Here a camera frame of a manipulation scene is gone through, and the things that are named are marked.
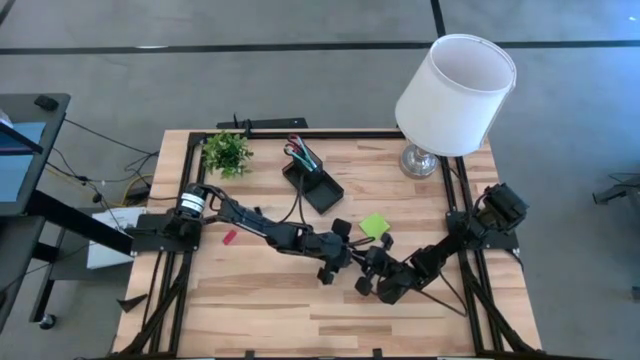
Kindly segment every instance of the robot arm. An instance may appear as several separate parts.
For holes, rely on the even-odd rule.
[[[356,283],[358,292],[368,295],[373,288],[371,278],[378,275],[378,297],[384,303],[395,304],[407,291],[420,291],[435,280],[449,256],[469,246],[477,247],[492,234],[512,232],[526,216],[527,205],[506,184],[488,187],[481,199],[484,209],[475,213],[474,206],[449,236],[436,245],[418,249],[404,261],[386,253],[390,245],[355,251],[354,259],[365,274]]]
[[[207,198],[209,208],[215,213],[202,216]],[[219,207],[213,208],[219,200]],[[181,196],[180,205],[174,211],[174,219],[179,226],[173,227],[174,233],[180,232],[185,223],[197,222],[202,225],[216,222],[228,223],[245,229],[261,238],[276,251],[316,258],[325,262],[318,278],[324,284],[330,284],[334,272],[347,267],[351,262],[351,250],[346,239],[334,232],[315,233],[313,227],[293,222],[274,222],[257,212],[240,205],[222,189],[205,184],[187,185]]]

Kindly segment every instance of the wooden tabletop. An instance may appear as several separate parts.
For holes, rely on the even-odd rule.
[[[186,130],[165,133],[153,179],[153,197],[178,194],[188,135]],[[398,159],[405,140],[306,143],[345,189],[344,198],[322,216],[303,201],[304,217],[316,231],[328,231],[339,217],[354,224],[352,236],[358,238],[363,234],[357,224],[378,212],[391,224],[390,234],[395,240],[391,255],[399,259],[447,235],[444,214],[448,205],[442,173],[438,170],[425,180],[403,175]],[[290,162],[282,152],[283,145],[283,140],[250,140],[255,153],[249,162],[252,173],[233,180],[207,174],[205,182],[220,186],[245,207],[259,206],[265,216],[280,219],[295,197],[295,189],[281,172]],[[486,186],[498,182],[488,144],[465,161],[474,198]],[[196,170],[194,166],[192,180]],[[459,183],[454,186],[459,191]],[[462,205],[460,193],[457,199]],[[174,203],[153,201],[150,209],[164,212]],[[290,220],[299,220],[297,211]],[[323,286],[316,279],[321,265],[317,260],[277,253],[263,239],[238,228],[238,236],[225,246],[222,238],[232,228],[215,224],[204,229],[191,268],[179,356],[243,356],[247,349],[255,350],[258,356],[370,356],[374,348],[382,348],[385,356],[473,354],[467,318],[413,292],[393,306],[379,302],[374,295],[362,297],[354,289],[360,276],[355,264],[342,269],[333,285]],[[520,266],[503,251],[485,254],[496,305],[526,342],[539,347]],[[155,259],[154,253],[136,257],[127,298],[148,292]],[[178,259],[174,275],[180,263]],[[457,257],[449,258],[443,273],[462,294]],[[425,290],[461,309],[441,279]],[[480,305],[479,310],[485,347],[491,348]],[[143,312],[144,303],[122,314],[114,351],[124,348],[140,330]],[[168,346],[172,315],[170,310],[165,318],[161,350]]]

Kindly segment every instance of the silver lamp base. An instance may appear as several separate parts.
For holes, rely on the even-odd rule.
[[[400,156],[400,169],[412,179],[424,179],[436,171],[438,158],[414,144],[409,144]]]

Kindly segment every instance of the potted plant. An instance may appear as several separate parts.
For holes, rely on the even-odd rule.
[[[213,174],[214,170],[222,170],[223,179],[242,176],[251,172],[245,161],[253,156],[247,145],[247,138],[239,134],[225,131],[210,139],[202,149],[204,151],[204,167]]]

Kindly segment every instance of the gray carpet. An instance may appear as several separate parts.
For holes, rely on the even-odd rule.
[[[640,19],[640,5],[631,0],[441,2],[450,33],[495,41],[640,38],[640,21],[631,20]],[[41,12],[48,15],[36,21]],[[434,39],[429,2],[419,0],[18,0],[0,27],[0,47]],[[640,285],[640,226],[626,201],[596,206],[591,192],[614,183],[609,173],[640,171],[640,49],[508,52],[517,89],[490,139],[502,180],[531,205],[518,234],[543,346],[637,358],[640,311],[630,288]],[[212,128],[234,112],[304,116],[316,128],[394,126],[395,101],[425,53],[0,56],[0,92],[70,93],[70,119],[156,150],[165,129]],[[137,156],[69,125],[57,147],[94,178],[121,177]],[[103,191],[119,199],[124,185]],[[90,204],[89,193],[47,173],[40,188],[71,205]],[[48,310],[60,323],[44,332],[26,322],[41,276],[22,286],[0,359],[104,355],[126,281],[57,284]]]

